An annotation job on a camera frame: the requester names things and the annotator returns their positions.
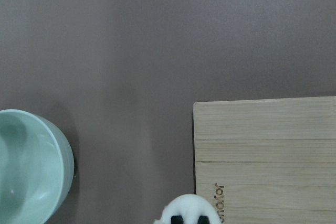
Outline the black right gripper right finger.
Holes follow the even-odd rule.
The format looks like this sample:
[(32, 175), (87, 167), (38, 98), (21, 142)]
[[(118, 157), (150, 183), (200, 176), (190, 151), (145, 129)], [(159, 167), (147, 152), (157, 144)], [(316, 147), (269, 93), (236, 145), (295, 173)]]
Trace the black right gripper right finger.
[(210, 220), (208, 216), (199, 216), (197, 224), (210, 224)]

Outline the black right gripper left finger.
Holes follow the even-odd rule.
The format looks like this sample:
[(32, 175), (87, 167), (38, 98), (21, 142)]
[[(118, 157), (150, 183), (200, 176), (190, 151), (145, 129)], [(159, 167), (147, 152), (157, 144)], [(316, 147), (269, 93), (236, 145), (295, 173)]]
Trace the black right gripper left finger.
[(183, 217), (178, 215), (178, 216), (172, 216), (171, 217), (171, 224), (183, 224), (184, 220)]

